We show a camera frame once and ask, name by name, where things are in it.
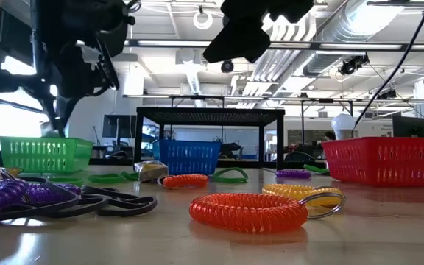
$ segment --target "blue plastic basket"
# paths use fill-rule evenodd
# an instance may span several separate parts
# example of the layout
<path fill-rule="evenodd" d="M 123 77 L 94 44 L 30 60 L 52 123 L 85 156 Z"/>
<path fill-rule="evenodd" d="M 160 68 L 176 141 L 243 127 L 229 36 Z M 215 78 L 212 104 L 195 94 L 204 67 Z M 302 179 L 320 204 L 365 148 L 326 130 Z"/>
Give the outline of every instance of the blue plastic basket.
<path fill-rule="evenodd" d="M 213 174 L 219 159 L 219 142 L 159 140 L 155 159 L 169 168 L 169 174 Z"/>

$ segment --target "red plastic basket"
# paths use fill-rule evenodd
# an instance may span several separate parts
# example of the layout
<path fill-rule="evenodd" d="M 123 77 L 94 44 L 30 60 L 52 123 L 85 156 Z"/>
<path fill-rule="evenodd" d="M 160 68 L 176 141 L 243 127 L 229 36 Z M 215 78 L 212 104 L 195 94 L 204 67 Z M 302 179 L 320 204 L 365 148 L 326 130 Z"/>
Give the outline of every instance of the red plastic basket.
<path fill-rule="evenodd" d="M 331 177 L 371 186 L 424 187 L 424 138 L 368 137 L 323 143 Z"/>

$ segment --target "green plastic basket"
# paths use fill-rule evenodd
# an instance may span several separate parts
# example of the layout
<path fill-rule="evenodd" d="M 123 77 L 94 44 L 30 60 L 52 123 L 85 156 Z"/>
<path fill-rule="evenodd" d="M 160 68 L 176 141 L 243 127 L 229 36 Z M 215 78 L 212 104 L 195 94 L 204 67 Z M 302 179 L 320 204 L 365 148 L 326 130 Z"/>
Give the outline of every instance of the green plastic basket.
<path fill-rule="evenodd" d="M 72 173 L 88 167 L 93 143 L 76 138 L 0 136 L 4 167 L 24 173 Z"/>

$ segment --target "yellow coil keychain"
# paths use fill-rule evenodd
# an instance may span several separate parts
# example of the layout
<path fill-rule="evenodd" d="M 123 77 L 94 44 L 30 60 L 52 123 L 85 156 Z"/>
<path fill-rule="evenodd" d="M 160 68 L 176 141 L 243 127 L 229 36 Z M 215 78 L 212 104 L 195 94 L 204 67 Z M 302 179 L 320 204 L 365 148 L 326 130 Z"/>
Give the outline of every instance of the yellow coil keychain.
<path fill-rule="evenodd" d="M 314 194 L 321 194 L 324 192 L 333 192 L 337 194 L 343 195 L 343 193 L 333 187 L 311 187 L 311 186 L 300 186 L 300 185 L 285 185 L 285 184 L 266 184 L 263 187 L 263 194 L 270 195 L 281 195 L 288 198 L 302 200 L 308 196 Z M 338 205 L 340 203 L 340 199 L 336 197 L 322 197 L 310 202 L 307 202 L 307 206 L 331 206 Z"/>

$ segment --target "orange coil keychain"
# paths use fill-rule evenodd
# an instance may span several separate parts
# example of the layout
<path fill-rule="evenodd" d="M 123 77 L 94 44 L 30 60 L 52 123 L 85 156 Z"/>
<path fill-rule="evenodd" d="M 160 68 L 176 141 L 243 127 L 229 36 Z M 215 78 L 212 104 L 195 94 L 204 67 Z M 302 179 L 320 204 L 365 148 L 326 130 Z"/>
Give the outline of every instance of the orange coil keychain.
<path fill-rule="evenodd" d="M 263 187 L 263 194 L 281 195 L 291 199 L 304 199 L 310 195 L 321 194 L 324 192 L 333 192 L 342 195 L 342 192 L 339 189 L 329 186 L 314 188 L 311 186 L 301 185 L 266 184 Z M 322 197 L 309 202 L 307 206 L 338 205 L 339 201 L 340 199 L 335 197 Z"/>
<path fill-rule="evenodd" d="M 206 187 L 208 177 L 204 174 L 183 174 L 177 176 L 162 176 L 157 179 L 158 185 L 164 188 L 176 189 L 186 187 Z"/>
<path fill-rule="evenodd" d="M 308 216 L 307 202 L 320 197 L 338 197 L 340 203 L 328 211 Z M 264 194 L 209 194 L 189 205 L 189 214 L 198 222 L 245 233 L 276 233 L 294 230 L 307 219 L 318 219 L 339 211 L 345 203 L 341 194 L 325 192 L 297 201 Z"/>

